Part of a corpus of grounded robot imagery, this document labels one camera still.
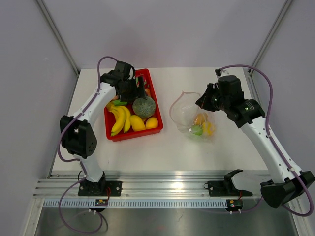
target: metal floor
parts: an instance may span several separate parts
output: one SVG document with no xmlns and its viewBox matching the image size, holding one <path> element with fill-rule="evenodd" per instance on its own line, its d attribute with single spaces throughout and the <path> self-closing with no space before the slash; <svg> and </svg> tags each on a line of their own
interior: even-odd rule
<svg viewBox="0 0 315 236">
<path fill-rule="evenodd" d="M 244 209 L 254 200 L 244 200 Z M 99 217 L 82 209 L 62 209 L 69 224 L 82 231 L 99 226 Z M 270 208 L 263 202 L 258 209 L 244 214 L 216 214 L 223 209 L 116 209 L 102 212 L 108 222 L 95 236 L 298 236 L 292 215 L 282 207 Z M 57 208 L 43 208 L 36 236 L 77 236 L 65 227 Z"/>
</svg>

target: robotic arm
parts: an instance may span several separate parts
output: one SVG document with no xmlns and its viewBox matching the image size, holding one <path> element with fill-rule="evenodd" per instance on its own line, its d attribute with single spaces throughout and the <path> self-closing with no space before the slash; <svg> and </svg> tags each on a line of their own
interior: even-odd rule
<svg viewBox="0 0 315 236">
<path fill-rule="evenodd" d="M 301 183 L 297 180 L 293 171 L 298 173 L 301 180 L 308 188 L 315 180 L 312 172 L 303 172 L 301 168 L 290 158 L 279 140 L 272 133 L 272 138 L 281 150 L 285 159 L 292 166 L 289 169 L 270 140 L 265 127 L 266 118 L 261 106 L 253 99 L 244 99 L 240 80 L 233 75 L 221 76 L 220 71 L 216 71 L 218 82 L 208 84 L 205 93 L 196 101 L 196 105 L 207 111 L 222 110 L 227 117 L 235 122 L 251 140 L 256 147 L 263 161 L 265 162 L 272 180 L 262 182 L 261 195 L 264 200 L 273 208 L 289 202 L 290 200 L 304 193 Z"/>
<path fill-rule="evenodd" d="M 84 186 L 87 196 L 101 194 L 106 186 L 105 173 L 98 165 L 94 154 L 97 140 L 93 126 L 97 117 L 116 94 L 120 95 L 121 101 L 126 102 L 132 102 L 138 97 L 145 98 L 143 79 L 138 77 L 139 86 L 137 86 L 134 78 L 129 79 L 131 69 L 133 67 L 130 64 L 117 61 L 114 70 L 100 77 L 96 97 L 94 98 L 97 89 L 77 112 L 70 117 L 63 116 L 60 120 L 62 132 L 74 117 L 81 113 L 81 116 L 65 131 L 61 144 L 76 160 L 80 160 L 82 168 L 86 170 L 87 177 L 81 183 L 81 187 L 83 189 Z"/>
</svg>

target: orange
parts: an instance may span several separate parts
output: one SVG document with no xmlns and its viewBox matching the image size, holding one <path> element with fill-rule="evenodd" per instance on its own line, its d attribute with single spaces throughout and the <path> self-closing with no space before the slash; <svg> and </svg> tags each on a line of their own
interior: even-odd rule
<svg viewBox="0 0 315 236">
<path fill-rule="evenodd" d="M 158 127 L 158 119 L 155 117 L 151 117 L 146 122 L 146 129 L 154 129 Z"/>
<path fill-rule="evenodd" d="M 195 119 L 193 120 L 193 124 L 195 125 L 202 125 L 204 122 L 206 122 L 208 119 L 207 113 L 199 113 L 196 115 Z"/>
</svg>

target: plastic bag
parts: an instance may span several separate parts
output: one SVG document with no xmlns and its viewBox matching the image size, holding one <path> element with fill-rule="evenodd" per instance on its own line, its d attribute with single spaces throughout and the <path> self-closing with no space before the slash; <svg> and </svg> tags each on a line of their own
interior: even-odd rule
<svg viewBox="0 0 315 236">
<path fill-rule="evenodd" d="M 171 105 L 169 115 L 179 131 L 192 138 L 208 139 L 215 131 L 214 116 L 195 104 L 200 97 L 196 92 L 182 92 Z"/>
</svg>

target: red plastic basket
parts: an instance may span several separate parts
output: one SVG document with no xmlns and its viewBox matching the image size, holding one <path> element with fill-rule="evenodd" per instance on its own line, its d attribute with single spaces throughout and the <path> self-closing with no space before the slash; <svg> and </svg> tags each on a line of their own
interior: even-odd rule
<svg viewBox="0 0 315 236">
<path fill-rule="evenodd" d="M 156 111 L 153 114 L 153 117 L 157 118 L 158 127 L 154 129 L 146 129 L 146 130 L 137 131 L 137 132 L 133 131 L 132 128 L 130 128 L 130 130 L 127 133 L 124 133 L 123 131 L 121 131 L 119 134 L 115 136 L 111 136 L 112 127 L 115 124 L 115 117 L 114 117 L 114 114 L 109 112 L 107 108 L 105 107 L 104 113 L 105 113 L 106 137 L 109 140 L 112 140 L 113 142 L 126 140 L 126 139 L 133 139 L 133 138 L 150 135 L 150 134 L 157 134 L 163 129 L 163 121 L 162 121 L 161 113 L 159 112 L 158 101 L 157 101 L 156 93 L 154 92 L 149 70 L 148 69 L 136 70 L 135 76 L 140 76 L 140 75 L 142 75 L 143 79 L 147 81 L 147 83 L 144 86 L 145 88 L 150 89 L 151 98 L 156 102 Z M 132 110 L 132 105 L 128 104 L 126 107 L 130 110 L 131 114 L 134 115 L 134 112 Z"/>
</svg>

